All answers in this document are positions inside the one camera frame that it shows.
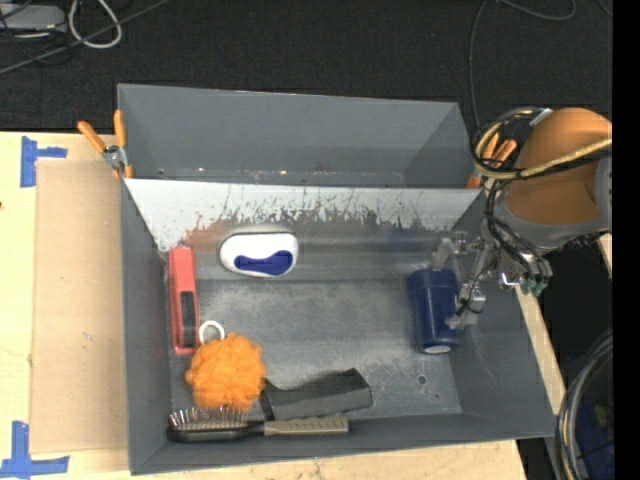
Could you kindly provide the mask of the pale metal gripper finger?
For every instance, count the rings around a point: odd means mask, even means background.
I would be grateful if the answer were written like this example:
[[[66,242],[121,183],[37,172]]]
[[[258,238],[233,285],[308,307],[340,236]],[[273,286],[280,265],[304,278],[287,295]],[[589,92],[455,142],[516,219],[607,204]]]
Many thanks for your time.
[[[433,270],[458,270],[459,257],[468,253],[468,242],[464,237],[442,238],[431,257]]]
[[[486,304],[486,295],[471,281],[462,285],[457,306],[452,316],[445,319],[449,329],[464,329],[478,322]]]

